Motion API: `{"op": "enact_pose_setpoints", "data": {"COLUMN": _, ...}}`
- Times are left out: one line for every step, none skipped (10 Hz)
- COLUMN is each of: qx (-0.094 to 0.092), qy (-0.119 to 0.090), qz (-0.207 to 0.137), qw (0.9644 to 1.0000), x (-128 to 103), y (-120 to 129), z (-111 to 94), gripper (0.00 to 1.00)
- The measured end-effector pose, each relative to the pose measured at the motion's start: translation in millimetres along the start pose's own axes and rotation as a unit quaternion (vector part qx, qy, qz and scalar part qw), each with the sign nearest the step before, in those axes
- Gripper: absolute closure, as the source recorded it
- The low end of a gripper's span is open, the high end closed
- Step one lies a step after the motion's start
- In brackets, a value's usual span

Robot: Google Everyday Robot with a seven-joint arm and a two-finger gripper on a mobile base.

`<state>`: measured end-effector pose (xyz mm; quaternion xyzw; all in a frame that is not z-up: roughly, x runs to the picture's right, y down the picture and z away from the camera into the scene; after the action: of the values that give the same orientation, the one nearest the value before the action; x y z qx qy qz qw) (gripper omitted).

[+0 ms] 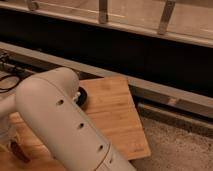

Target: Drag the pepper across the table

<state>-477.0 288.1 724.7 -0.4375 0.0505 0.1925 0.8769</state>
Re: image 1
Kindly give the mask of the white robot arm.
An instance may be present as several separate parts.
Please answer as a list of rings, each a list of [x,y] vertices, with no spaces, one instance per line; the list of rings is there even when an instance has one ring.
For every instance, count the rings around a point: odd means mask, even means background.
[[[78,88],[70,68],[33,74],[0,101],[0,118],[19,113],[67,171],[136,171],[74,102]]]

